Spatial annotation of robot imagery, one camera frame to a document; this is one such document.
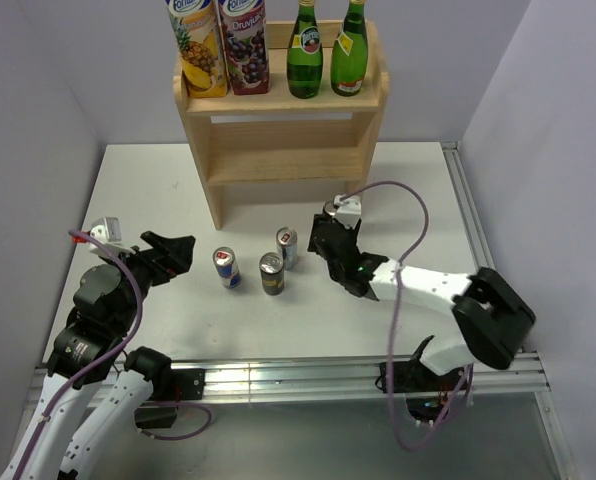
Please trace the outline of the black gold can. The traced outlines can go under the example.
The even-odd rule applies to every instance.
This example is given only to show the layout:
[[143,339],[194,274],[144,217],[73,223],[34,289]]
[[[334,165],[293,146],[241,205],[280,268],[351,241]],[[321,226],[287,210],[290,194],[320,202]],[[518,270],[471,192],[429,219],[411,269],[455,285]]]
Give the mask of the black gold can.
[[263,254],[259,260],[259,271],[267,295],[276,296],[284,290],[284,261],[278,253]]
[[335,203],[334,200],[326,201],[322,208],[322,212],[331,218],[334,218],[336,216],[337,211],[338,205]]

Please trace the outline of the black gold can front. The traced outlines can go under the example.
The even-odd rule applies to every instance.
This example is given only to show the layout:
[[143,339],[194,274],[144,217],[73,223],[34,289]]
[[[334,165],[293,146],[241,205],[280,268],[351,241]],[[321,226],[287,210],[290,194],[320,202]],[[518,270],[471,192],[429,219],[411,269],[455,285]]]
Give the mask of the black gold can front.
[[263,254],[259,260],[259,271],[267,295],[276,296],[284,290],[284,261],[278,253]]

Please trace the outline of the small round green bottle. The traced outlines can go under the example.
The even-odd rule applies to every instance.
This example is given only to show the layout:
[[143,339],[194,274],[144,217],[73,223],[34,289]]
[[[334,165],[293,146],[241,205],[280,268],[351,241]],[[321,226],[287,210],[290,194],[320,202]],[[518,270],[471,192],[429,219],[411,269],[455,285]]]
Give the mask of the small round green bottle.
[[323,50],[315,15],[315,1],[299,2],[298,15],[287,47],[286,75],[290,93],[299,99],[318,94],[323,72]]

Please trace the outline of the tall green glass bottle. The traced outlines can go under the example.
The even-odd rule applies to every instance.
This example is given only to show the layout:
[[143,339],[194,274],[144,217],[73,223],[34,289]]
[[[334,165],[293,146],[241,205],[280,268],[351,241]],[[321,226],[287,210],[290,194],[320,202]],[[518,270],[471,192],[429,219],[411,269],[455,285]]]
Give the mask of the tall green glass bottle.
[[330,84],[337,95],[350,97],[360,92],[368,57],[365,2],[350,1],[331,57]]

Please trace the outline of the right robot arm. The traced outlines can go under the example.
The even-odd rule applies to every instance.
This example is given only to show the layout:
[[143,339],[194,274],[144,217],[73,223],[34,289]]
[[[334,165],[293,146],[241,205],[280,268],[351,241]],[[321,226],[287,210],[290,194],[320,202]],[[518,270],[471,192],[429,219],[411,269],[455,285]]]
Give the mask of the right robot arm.
[[334,282],[355,297],[401,299],[450,317],[412,355],[416,386],[433,389],[449,372],[475,362],[495,370],[510,367],[536,316],[497,271],[481,267],[473,274],[452,274],[400,266],[384,255],[362,253],[359,229],[327,213],[313,218],[308,250],[325,260]]

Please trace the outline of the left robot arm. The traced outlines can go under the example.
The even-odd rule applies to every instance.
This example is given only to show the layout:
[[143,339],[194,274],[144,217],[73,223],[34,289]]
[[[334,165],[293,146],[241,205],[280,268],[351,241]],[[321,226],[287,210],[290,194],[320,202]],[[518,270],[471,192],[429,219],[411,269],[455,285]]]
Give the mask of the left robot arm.
[[90,233],[70,234],[96,247],[104,262],[84,274],[74,295],[48,362],[43,390],[49,397],[39,403],[35,422],[3,474],[6,479],[41,479],[57,472],[58,461],[42,454],[42,447],[57,449],[74,433],[89,400],[137,333],[149,289],[187,273],[196,242],[192,236],[166,238],[146,231],[141,238],[148,249],[116,254]]

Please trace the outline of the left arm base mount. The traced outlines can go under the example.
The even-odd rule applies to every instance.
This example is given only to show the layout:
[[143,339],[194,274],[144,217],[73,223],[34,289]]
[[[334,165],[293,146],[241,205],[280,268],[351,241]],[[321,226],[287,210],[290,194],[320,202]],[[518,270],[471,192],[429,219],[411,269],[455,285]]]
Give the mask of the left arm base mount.
[[[205,377],[205,369],[173,369],[168,385],[153,394],[149,401],[198,402],[203,397]],[[152,432],[164,430],[166,435],[174,435],[172,428],[175,423],[187,418],[203,424],[207,415],[197,409],[182,406],[140,407],[134,414],[137,428]]]

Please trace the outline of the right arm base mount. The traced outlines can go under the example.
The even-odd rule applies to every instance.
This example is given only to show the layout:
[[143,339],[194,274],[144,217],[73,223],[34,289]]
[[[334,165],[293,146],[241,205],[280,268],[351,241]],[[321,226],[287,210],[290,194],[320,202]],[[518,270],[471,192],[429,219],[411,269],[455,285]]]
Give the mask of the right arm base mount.
[[466,403],[473,383],[473,366],[458,367],[436,375],[418,361],[394,361],[393,375],[388,364],[379,364],[375,386],[387,396],[390,420],[439,425],[448,421]]

